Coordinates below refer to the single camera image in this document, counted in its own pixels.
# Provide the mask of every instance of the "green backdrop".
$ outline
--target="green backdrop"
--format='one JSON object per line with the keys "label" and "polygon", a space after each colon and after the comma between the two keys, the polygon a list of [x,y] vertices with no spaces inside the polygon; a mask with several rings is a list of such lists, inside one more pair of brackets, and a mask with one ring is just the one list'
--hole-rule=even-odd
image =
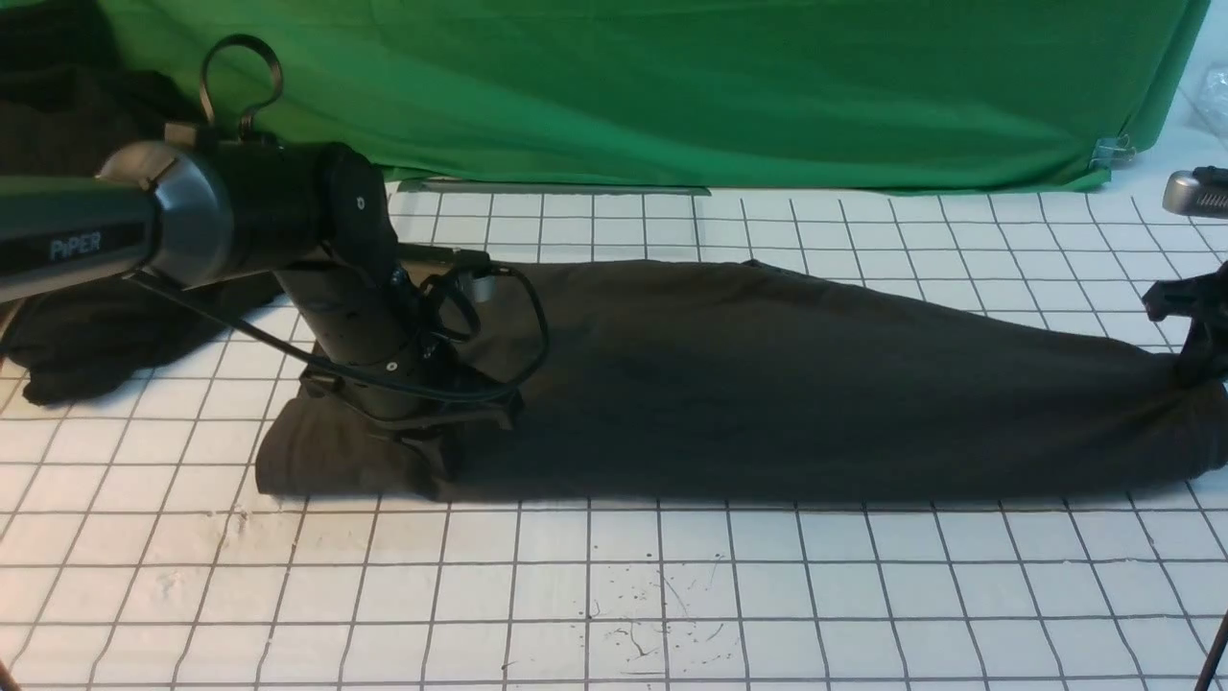
{"label": "green backdrop", "polygon": [[[102,0],[195,92],[216,39],[279,53],[259,120],[406,174],[890,189],[1088,188],[1154,144],[1210,0]],[[266,87],[219,59],[228,117]]]}

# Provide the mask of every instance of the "white tile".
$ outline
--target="white tile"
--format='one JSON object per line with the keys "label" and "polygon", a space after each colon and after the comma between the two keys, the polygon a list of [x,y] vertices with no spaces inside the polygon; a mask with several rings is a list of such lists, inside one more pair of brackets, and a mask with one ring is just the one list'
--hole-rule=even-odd
{"label": "white tile", "polygon": [[38,626],[16,662],[12,675],[22,684],[86,684],[107,643],[106,626]]}
{"label": "white tile", "polygon": [[840,191],[828,189],[795,191],[792,201],[797,220],[844,222],[845,215],[841,207],[840,194]]}
{"label": "white tile", "polygon": [[[576,222],[588,222],[585,218],[576,218]],[[598,244],[643,244],[645,243],[645,222],[642,218],[597,218],[593,221],[593,242]],[[588,239],[582,238],[583,232],[578,230],[571,230],[567,233],[551,232],[549,237],[564,236],[570,239],[561,239],[561,242],[587,242]],[[543,234],[543,242],[550,242],[548,236]]]}
{"label": "white tile", "polygon": [[742,636],[733,622],[670,622],[666,641],[674,679],[737,679],[747,673]]}
{"label": "white tile", "polygon": [[506,648],[506,623],[437,623],[426,654],[426,679],[502,679]]}
{"label": "white tile", "polygon": [[517,620],[583,619],[586,577],[587,569],[583,565],[518,567],[512,616]]}
{"label": "white tile", "polygon": [[235,503],[246,469],[183,466],[166,497],[168,512],[225,512]]}
{"label": "white tile", "polygon": [[1022,276],[1014,257],[1009,252],[996,249],[964,249],[964,263],[973,277],[1014,277]]}
{"label": "white tile", "polygon": [[689,218],[694,215],[689,194],[645,194],[643,214],[650,218]]}
{"label": "white tile", "polygon": [[826,674],[814,622],[748,621],[743,633],[752,679],[813,679]]}
{"label": "white tile", "polygon": [[1067,252],[1074,275],[1081,280],[1117,280],[1126,277],[1113,252]]}
{"label": "white tile", "polygon": [[543,244],[538,257],[543,264],[576,264],[593,260],[593,248],[585,244]]}
{"label": "white tile", "polygon": [[960,617],[959,592],[947,565],[883,565],[895,617]]}
{"label": "white tile", "polygon": [[188,626],[119,626],[98,659],[98,684],[158,684],[174,675]]}
{"label": "white tile", "polygon": [[960,249],[1007,249],[1002,228],[993,223],[953,222],[950,232]]}
{"label": "white tile", "polygon": [[515,513],[459,512],[452,514],[448,522],[447,546],[443,552],[445,561],[510,562],[515,552]]}
{"label": "white tile", "polygon": [[0,621],[37,621],[56,573],[53,568],[0,568]]}
{"label": "white tile", "polygon": [[857,252],[861,271],[866,277],[912,277],[912,263],[903,249],[872,249]]}
{"label": "white tile", "polygon": [[1088,206],[1087,194],[1043,191],[1040,194],[1040,206],[1050,222],[1089,223],[1094,220],[1092,210]]}
{"label": "white tile", "polygon": [[1180,619],[1126,620],[1121,632],[1143,674],[1187,675],[1202,668],[1199,641]]}
{"label": "white tile", "polygon": [[657,514],[593,512],[589,550],[593,561],[656,560]]}
{"label": "white tile", "polygon": [[371,539],[371,563],[440,561],[443,523],[438,513],[379,514]]}
{"label": "white tile", "polygon": [[643,196],[640,194],[599,194],[593,196],[593,214],[599,218],[642,218]]}
{"label": "white tile", "polygon": [[492,243],[534,244],[542,233],[542,220],[530,218],[490,218],[490,237]]}
{"label": "white tile", "polygon": [[1121,512],[1076,513],[1074,523],[1088,555],[1103,560],[1153,560],[1147,534],[1133,514]]}
{"label": "white tile", "polygon": [[292,567],[278,610],[279,621],[350,621],[359,598],[360,567]]}
{"label": "white tile", "polygon": [[42,621],[111,623],[131,578],[130,568],[66,568],[47,600]]}
{"label": "white tile", "polygon": [[22,512],[84,512],[107,469],[101,466],[42,466],[26,490]]}
{"label": "white tile", "polygon": [[729,558],[725,512],[662,512],[663,557],[670,561]]}
{"label": "white tile", "polygon": [[737,598],[729,565],[666,565],[668,619],[736,619]]}
{"label": "white tile", "polygon": [[192,436],[188,421],[133,421],[115,452],[115,464],[177,464]]}
{"label": "white tile", "polygon": [[1224,556],[1200,514],[1141,512],[1140,518],[1162,560],[1221,560]]}
{"label": "white tile", "polygon": [[1104,616],[1109,608],[1086,563],[1025,565],[1040,616]]}
{"label": "white tile", "polygon": [[1041,309],[1090,309],[1081,285],[1073,280],[1033,280],[1028,288]]}
{"label": "white tile", "polygon": [[1097,309],[1138,309],[1142,299],[1126,280],[1097,280],[1083,284],[1088,299]]}
{"label": "white tile", "polygon": [[371,541],[371,514],[311,514],[303,518],[296,565],[359,565]]}
{"label": "white tile", "polygon": [[585,646],[585,627],[580,623],[515,623],[507,650],[507,677],[582,679]]}
{"label": "white tile", "polygon": [[851,249],[849,226],[844,222],[798,222],[802,245],[814,249]]}
{"label": "white tile", "polygon": [[733,550],[739,560],[801,561],[802,546],[793,513],[733,512]]}
{"label": "white tile", "polygon": [[193,420],[200,412],[209,382],[199,379],[155,379],[145,389],[133,417]]}
{"label": "white tile", "polygon": [[1019,565],[955,565],[955,581],[969,617],[1036,616]]}
{"label": "white tile", "polygon": [[440,195],[440,215],[485,216],[490,214],[491,194],[445,193]]}
{"label": "white tile", "polygon": [[154,531],[154,515],[91,514],[69,554],[68,563],[82,566],[136,565]]}
{"label": "white tile", "polygon": [[[208,565],[214,561],[217,546],[222,541],[222,530],[226,525],[225,515],[208,514],[183,514],[161,515],[154,527],[154,536],[150,539],[149,549],[145,551],[144,563],[146,565]],[[290,540],[286,540],[286,554],[281,561],[290,556]],[[227,541],[226,547],[231,549],[238,541]],[[260,555],[262,560],[276,560],[276,552]]]}
{"label": "white tile", "polygon": [[1172,585],[1160,565],[1152,562],[1109,562],[1095,565],[1113,614],[1119,617],[1180,615]]}
{"label": "white tile", "polygon": [[797,223],[787,221],[747,221],[752,247],[801,247]]}
{"label": "white tile", "polygon": [[871,514],[878,556],[890,561],[946,561],[938,525],[930,513]]}
{"label": "white tile", "polygon": [[437,572],[433,566],[367,567],[357,621],[430,620]]}
{"label": "white tile", "polygon": [[1049,223],[1043,222],[1003,222],[1002,234],[1011,249],[1057,249]]}
{"label": "white tile", "polygon": [[806,275],[808,266],[801,249],[752,249],[752,255],[765,264]]}
{"label": "white tile", "polygon": [[695,230],[695,221],[686,218],[648,218],[645,221],[646,241],[648,244],[699,244],[699,234]]}
{"label": "white tile", "polygon": [[806,264],[819,277],[861,277],[857,254],[845,249],[807,249]]}
{"label": "white tile", "polygon": [[962,621],[901,621],[895,625],[911,676],[981,675],[976,648]]}
{"label": "white tile", "polygon": [[124,421],[66,420],[47,449],[47,464],[106,464],[124,434]]}
{"label": "white tile", "polygon": [[12,517],[0,540],[0,565],[59,565],[77,534],[80,515]]}
{"label": "white tile", "polygon": [[856,222],[849,225],[857,249],[903,249],[904,238],[894,222]]}
{"label": "white tile", "polygon": [[948,221],[993,221],[993,209],[990,206],[989,196],[981,194],[952,194],[942,196],[941,203]]}
{"label": "white tile", "polygon": [[589,615],[593,619],[659,619],[661,576],[656,565],[593,565]]}
{"label": "white tile", "polygon": [[1179,277],[1159,252],[1115,252],[1131,280],[1168,280]]}
{"label": "white tile", "polygon": [[890,198],[884,194],[874,191],[842,191],[840,194],[840,205],[844,209],[845,218],[850,221],[895,221]]}
{"label": "white tile", "polygon": [[208,581],[209,567],[204,566],[138,569],[119,621],[190,623],[196,620]]}
{"label": "white tile", "polygon": [[274,382],[212,382],[200,420],[262,420],[273,396]]}
{"label": "white tile", "polygon": [[[626,223],[628,226],[634,225],[632,221]],[[619,228],[618,233],[623,233],[625,228]],[[603,223],[603,233],[610,236],[610,228]],[[543,244],[591,244],[593,242],[593,221],[592,218],[543,218],[542,220],[542,243]]]}
{"label": "white tile", "polygon": [[1008,513],[1007,523],[1023,560],[1086,558],[1078,534],[1065,513]]}
{"label": "white tile", "polygon": [[1072,279],[1070,264],[1061,252],[1014,252],[1014,260],[1024,277],[1030,279]]}
{"label": "white tile", "polygon": [[937,196],[892,196],[890,201],[900,222],[946,220]]}
{"label": "white tile", "polygon": [[427,632],[426,626],[355,626],[341,680],[357,684],[416,680],[422,674]]}
{"label": "white tile", "polygon": [[955,237],[944,222],[900,222],[900,234],[909,249],[954,249]]}
{"label": "white tile", "polygon": [[247,464],[255,449],[259,422],[201,421],[183,455],[184,464]]}
{"label": "white tile", "polygon": [[812,562],[873,561],[869,528],[860,513],[801,514],[806,557]]}
{"label": "white tile", "polygon": [[998,222],[1040,222],[1045,215],[1036,194],[991,194],[990,203]]}
{"label": "white tile", "polygon": [[904,663],[890,622],[835,622],[820,625],[828,674],[835,677],[903,676]]}
{"label": "white tile", "polygon": [[1219,269],[1219,259],[1210,252],[1169,252],[1165,255],[1181,277],[1216,272]]}
{"label": "white tile", "polygon": [[694,227],[694,237],[702,247],[748,247],[750,234],[747,222],[739,220],[700,220]]}
{"label": "white tile", "polygon": [[1104,241],[1100,228],[1094,225],[1052,223],[1049,228],[1054,232],[1054,237],[1062,249],[1109,250],[1109,244]]}
{"label": "white tile", "polygon": [[736,567],[744,617],[814,616],[806,567],[802,565],[743,565]]}
{"label": "white tile", "polygon": [[899,295],[900,297],[911,297],[914,299],[922,299],[921,286],[917,285],[916,280],[912,279],[889,279],[889,277],[866,277],[866,287],[876,290],[878,292],[885,292],[888,295]]}
{"label": "white tile", "polygon": [[742,207],[749,220],[793,220],[788,193],[777,190],[742,191]]}
{"label": "white tile", "polygon": [[914,249],[910,255],[919,277],[968,277],[963,258],[953,249]]}
{"label": "white tile", "polygon": [[1035,309],[1036,303],[1023,280],[977,280],[976,292],[986,309]]}
{"label": "white tile", "polygon": [[1068,676],[1127,675],[1136,671],[1111,620],[1046,622],[1062,670]]}
{"label": "white tile", "polygon": [[209,579],[200,621],[273,621],[285,577],[285,567],[217,567]]}
{"label": "white tile", "polygon": [[593,198],[588,194],[546,194],[543,215],[592,217]]}
{"label": "white tile", "polygon": [[810,583],[819,619],[887,616],[876,565],[812,565]]}
{"label": "white tile", "polygon": [[260,681],[311,682],[336,676],[348,626],[279,626],[269,638]]}
{"label": "white tile", "polygon": [[973,636],[989,676],[1057,676],[1057,659],[1039,621],[974,621]]}
{"label": "white tile", "polygon": [[437,620],[507,619],[512,604],[512,567],[445,566],[438,593]]}
{"label": "white tile", "polygon": [[481,244],[486,242],[490,221],[481,216],[440,216],[435,222],[433,242],[438,244]]}

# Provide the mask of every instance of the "black cloth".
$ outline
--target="black cloth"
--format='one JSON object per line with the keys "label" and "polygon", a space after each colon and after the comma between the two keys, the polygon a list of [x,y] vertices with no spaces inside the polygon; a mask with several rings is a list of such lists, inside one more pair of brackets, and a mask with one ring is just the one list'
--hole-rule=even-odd
{"label": "black cloth", "polygon": [[[519,266],[554,349],[518,430],[467,430],[451,482],[327,400],[292,400],[257,460],[275,495],[939,501],[1078,496],[1226,463],[1228,396],[1174,356],[737,264]],[[515,284],[465,360],[538,347]]]}
{"label": "black cloth", "polygon": [[[0,174],[92,176],[115,150],[161,139],[168,120],[200,122],[167,77],[122,69],[97,4],[50,0],[0,10]],[[280,292],[271,275],[198,288],[238,315]],[[122,279],[27,299],[0,335],[0,357],[28,368],[36,405],[97,398],[136,371],[168,365],[221,328]]]}

